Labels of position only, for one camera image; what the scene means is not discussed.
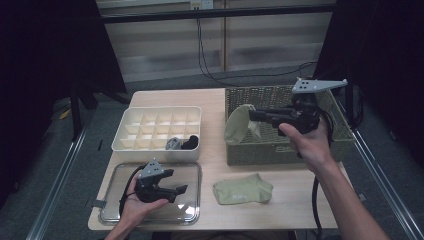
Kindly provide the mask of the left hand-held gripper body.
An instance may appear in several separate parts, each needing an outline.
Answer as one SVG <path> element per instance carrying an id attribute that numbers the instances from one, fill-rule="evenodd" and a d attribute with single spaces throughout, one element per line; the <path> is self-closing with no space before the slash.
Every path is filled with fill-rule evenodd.
<path id="1" fill-rule="evenodd" d="M 136 196 L 144 203 L 152 203 L 159 199 L 167 199 L 173 203 L 177 196 L 176 189 L 161 188 L 159 182 L 164 170 L 161 164 L 153 158 L 143 165 L 136 173 L 137 183 L 135 186 Z"/>

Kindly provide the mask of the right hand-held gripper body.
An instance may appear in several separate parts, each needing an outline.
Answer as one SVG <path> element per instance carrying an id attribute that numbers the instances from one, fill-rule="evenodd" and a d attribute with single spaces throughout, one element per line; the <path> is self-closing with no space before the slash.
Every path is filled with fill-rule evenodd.
<path id="1" fill-rule="evenodd" d="M 343 80 L 304 80 L 299 79 L 292 87 L 291 106 L 282 109 L 266 111 L 266 122 L 273 128 L 281 123 L 295 127 L 301 134 L 309 133 L 318 128 L 320 109 L 316 94 L 325 90 L 344 87 L 348 84 Z"/>

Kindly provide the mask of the clear plastic lid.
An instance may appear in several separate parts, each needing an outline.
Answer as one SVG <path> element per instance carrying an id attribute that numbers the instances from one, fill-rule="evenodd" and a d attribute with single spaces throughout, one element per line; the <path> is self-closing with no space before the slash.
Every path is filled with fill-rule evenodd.
<path id="1" fill-rule="evenodd" d="M 105 225 L 114 225 L 119 219 L 119 200 L 131 174 L 140 163 L 119 164 L 111 175 L 104 204 L 99 213 L 99 221 Z M 201 168 L 197 163 L 162 163 L 162 168 L 173 169 L 172 176 L 162 179 L 159 186 L 175 189 L 187 185 L 186 192 L 176 197 L 173 203 L 149 214 L 145 224 L 149 225 L 190 225 L 197 221 L 200 214 Z"/>

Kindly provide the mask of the white divided organizer box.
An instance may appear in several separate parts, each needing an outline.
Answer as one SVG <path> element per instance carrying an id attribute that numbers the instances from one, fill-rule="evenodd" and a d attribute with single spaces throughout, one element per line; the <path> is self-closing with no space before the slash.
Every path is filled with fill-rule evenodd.
<path id="1" fill-rule="evenodd" d="M 198 106 L 132 107 L 124 111 L 111 148 L 122 159 L 196 162 L 200 155 L 202 109 Z M 166 150 L 169 139 L 181 145 L 191 135 L 199 138 L 193 150 Z"/>

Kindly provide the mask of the pale green sock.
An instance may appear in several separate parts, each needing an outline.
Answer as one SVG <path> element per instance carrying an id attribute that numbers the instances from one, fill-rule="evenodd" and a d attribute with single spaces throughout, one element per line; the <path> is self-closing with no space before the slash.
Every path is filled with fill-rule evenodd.
<path id="1" fill-rule="evenodd" d="M 260 124 L 250 119 L 250 111 L 255 111 L 255 107 L 252 104 L 243 104 L 231 113 L 224 131 L 224 140 L 227 144 L 241 143 L 248 132 L 256 139 L 261 138 Z"/>
<path id="2" fill-rule="evenodd" d="M 222 180 L 213 185 L 214 196 L 220 205 L 267 202 L 272 192 L 273 185 L 258 173 L 241 179 Z"/>

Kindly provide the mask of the grey sock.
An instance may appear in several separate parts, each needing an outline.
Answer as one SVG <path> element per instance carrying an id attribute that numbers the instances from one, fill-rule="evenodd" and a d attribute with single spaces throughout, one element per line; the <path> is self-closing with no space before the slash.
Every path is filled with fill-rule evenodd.
<path id="1" fill-rule="evenodd" d="M 166 150 L 180 150 L 181 149 L 181 140 L 178 137 L 173 137 L 169 139 L 165 146 Z"/>

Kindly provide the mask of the green woven basket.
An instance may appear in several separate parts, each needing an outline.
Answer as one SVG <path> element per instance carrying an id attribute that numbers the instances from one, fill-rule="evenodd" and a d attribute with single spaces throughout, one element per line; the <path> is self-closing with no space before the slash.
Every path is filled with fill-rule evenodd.
<path id="1" fill-rule="evenodd" d="M 285 107 L 291 103 L 291 89 L 290 85 L 228 88 L 225 90 L 226 118 L 243 104 L 252 104 L 256 108 Z M 332 124 L 332 155 L 337 162 L 343 161 L 355 144 L 350 126 L 330 90 L 319 92 L 316 97 L 318 106 L 327 113 Z M 239 144 L 227 144 L 229 166 L 303 162 L 290 147 L 289 139 L 279 136 L 276 128 L 261 123 L 259 129 L 260 138 L 247 131 Z"/>

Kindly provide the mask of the black sock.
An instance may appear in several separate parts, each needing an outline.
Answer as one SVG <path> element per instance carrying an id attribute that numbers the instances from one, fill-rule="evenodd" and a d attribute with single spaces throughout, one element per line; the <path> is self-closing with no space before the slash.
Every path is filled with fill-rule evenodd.
<path id="1" fill-rule="evenodd" d="M 196 135 L 191 135 L 190 138 L 181 145 L 182 150 L 193 150 L 199 145 L 199 138 Z"/>

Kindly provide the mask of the person's left hand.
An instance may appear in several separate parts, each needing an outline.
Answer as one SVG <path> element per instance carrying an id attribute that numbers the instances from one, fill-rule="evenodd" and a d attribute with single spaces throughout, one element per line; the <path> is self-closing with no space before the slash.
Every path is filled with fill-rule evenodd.
<path id="1" fill-rule="evenodd" d="M 167 199 L 159 199 L 152 203 L 142 202 L 134 193 L 137 177 L 133 177 L 124 198 L 124 208 L 118 225 L 124 230 L 132 230 L 143 222 L 153 211 L 167 205 Z"/>

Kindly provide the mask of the person's right hand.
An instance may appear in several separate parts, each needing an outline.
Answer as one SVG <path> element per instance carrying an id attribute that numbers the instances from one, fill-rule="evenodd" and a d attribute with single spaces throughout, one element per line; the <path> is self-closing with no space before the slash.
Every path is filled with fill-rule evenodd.
<path id="1" fill-rule="evenodd" d="M 292 148 L 300 153 L 313 173 L 322 174 L 335 165 L 328 143 L 327 126 L 323 120 L 316 130 L 307 134 L 301 134 L 287 123 L 280 124 L 279 129 L 290 139 Z"/>

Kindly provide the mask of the person's clothing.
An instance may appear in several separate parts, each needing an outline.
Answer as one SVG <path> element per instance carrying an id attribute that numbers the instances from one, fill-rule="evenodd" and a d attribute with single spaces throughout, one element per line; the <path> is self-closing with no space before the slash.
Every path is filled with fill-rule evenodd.
<path id="1" fill-rule="evenodd" d="M 293 231 L 182 231 L 172 232 L 170 240 L 297 240 Z"/>

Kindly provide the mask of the black horizontal bar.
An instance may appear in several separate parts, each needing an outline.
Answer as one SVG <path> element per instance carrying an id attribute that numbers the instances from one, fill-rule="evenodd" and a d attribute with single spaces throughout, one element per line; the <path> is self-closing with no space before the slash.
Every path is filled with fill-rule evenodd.
<path id="1" fill-rule="evenodd" d="M 279 7 L 187 10 L 187 11 L 128 14 L 128 15 L 118 14 L 118 15 L 102 16 L 101 21 L 104 24 L 116 24 L 116 23 L 208 19 L 208 18 L 224 18 L 224 17 L 326 13 L 326 12 L 332 12 L 335 9 L 335 7 L 336 7 L 335 4 L 318 4 L 318 5 L 295 5 L 295 6 L 279 6 Z"/>

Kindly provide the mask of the black stand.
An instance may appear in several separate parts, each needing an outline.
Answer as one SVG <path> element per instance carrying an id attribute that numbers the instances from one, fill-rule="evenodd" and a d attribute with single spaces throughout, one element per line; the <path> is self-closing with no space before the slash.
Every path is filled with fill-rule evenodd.
<path id="1" fill-rule="evenodd" d="M 130 103 L 128 98 L 120 96 L 118 93 L 108 90 L 104 86 L 96 85 L 90 81 L 73 80 L 70 85 L 69 95 L 73 123 L 73 141 L 76 141 L 83 131 L 79 103 L 82 102 L 89 110 L 96 109 L 98 101 L 94 96 L 95 93 L 101 93 L 121 104 Z"/>

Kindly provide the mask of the black curtain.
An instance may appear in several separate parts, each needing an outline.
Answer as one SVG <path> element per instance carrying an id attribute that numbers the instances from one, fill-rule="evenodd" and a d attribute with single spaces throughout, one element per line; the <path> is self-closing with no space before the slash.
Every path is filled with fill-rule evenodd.
<path id="1" fill-rule="evenodd" d="M 424 168 L 424 0 L 336 0 L 314 76 L 359 86 Z"/>
<path id="2" fill-rule="evenodd" d="M 125 83 L 96 0 L 0 0 L 0 207 L 62 98 L 94 108 Z"/>

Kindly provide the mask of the wooden post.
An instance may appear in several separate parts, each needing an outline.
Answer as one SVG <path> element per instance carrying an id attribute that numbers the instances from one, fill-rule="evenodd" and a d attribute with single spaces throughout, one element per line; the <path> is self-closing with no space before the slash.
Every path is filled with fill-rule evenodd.
<path id="1" fill-rule="evenodd" d="M 227 0 L 221 0 L 221 8 L 222 10 L 226 10 L 228 7 Z M 228 24 L 227 24 L 227 17 L 222 17 L 221 20 L 221 30 L 222 30 L 222 41 L 221 41 L 221 47 L 222 47 L 222 71 L 227 72 L 228 71 L 228 30 L 227 30 Z"/>

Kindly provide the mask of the aluminium floor rail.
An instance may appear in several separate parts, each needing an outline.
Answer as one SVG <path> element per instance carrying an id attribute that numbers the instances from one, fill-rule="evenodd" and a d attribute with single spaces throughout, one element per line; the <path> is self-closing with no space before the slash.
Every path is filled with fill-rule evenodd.
<path id="1" fill-rule="evenodd" d="M 52 219 L 53 213 L 57 207 L 59 198 L 63 192 L 64 186 L 69 178 L 70 171 L 80 152 L 81 146 L 86 137 L 87 128 L 84 127 L 76 138 L 72 141 L 62 166 L 53 182 L 53 185 L 39 211 L 26 240 L 43 240 L 45 232 Z"/>
<path id="2" fill-rule="evenodd" d="M 392 240 L 424 240 L 424 169 L 379 114 L 362 102 L 344 164 L 357 194 Z"/>

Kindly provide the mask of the wall power socket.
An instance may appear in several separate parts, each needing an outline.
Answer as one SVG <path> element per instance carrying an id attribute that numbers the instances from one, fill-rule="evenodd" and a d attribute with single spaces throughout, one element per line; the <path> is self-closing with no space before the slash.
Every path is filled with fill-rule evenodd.
<path id="1" fill-rule="evenodd" d="M 192 10 L 211 10 L 214 8 L 213 0 L 190 0 Z"/>

